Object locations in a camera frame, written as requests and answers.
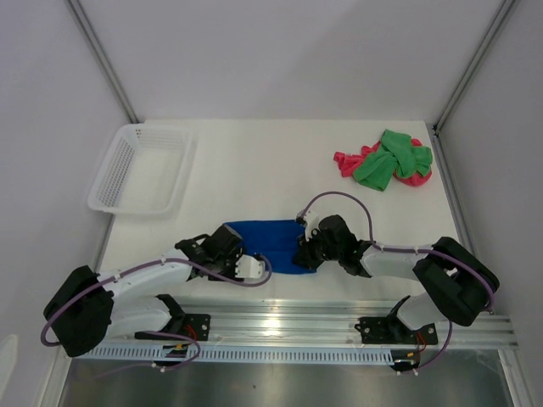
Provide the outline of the blue microfiber towel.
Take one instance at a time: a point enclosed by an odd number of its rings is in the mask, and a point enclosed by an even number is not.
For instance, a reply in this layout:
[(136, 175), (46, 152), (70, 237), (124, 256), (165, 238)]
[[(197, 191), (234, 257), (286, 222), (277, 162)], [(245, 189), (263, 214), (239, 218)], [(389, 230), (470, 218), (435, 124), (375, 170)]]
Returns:
[(305, 228), (295, 220), (240, 220), (225, 223), (242, 239), (247, 254), (263, 254), (275, 273), (301, 276), (315, 274), (293, 263), (298, 252), (298, 237), (305, 235)]

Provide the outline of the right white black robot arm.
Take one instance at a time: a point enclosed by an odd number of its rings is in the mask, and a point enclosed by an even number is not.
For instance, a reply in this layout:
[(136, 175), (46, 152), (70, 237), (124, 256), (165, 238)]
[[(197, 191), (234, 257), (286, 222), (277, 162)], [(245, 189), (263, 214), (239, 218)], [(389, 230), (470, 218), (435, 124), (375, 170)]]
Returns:
[(471, 326), (500, 286), (497, 277), (451, 237), (423, 248), (392, 248), (357, 239), (339, 215), (302, 215), (296, 221), (305, 231), (297, 239), (295, 265), (316, 269), (336, 262), (352, 276), (394, 277), (423, 286), (423, 293), (402, 298), (384, 317), (362, 316), (355, 329), (364, 344), (414, 344), (418, 339), (436, 344), (437, 322)]

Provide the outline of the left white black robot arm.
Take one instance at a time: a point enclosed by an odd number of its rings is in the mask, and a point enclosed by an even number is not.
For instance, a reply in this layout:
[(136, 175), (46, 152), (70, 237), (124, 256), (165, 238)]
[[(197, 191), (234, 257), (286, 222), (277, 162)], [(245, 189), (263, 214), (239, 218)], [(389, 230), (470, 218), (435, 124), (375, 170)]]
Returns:
[(189, 315), (167, 289), (201, 276), (232, 282), (243, 253), (241, 236), (222, 225), (211, 235), (183, 239), (140, 265), (100, 272), (81, 266), (45, 307), (42, 344), (77, 357), (115, 337), (195, 340)]

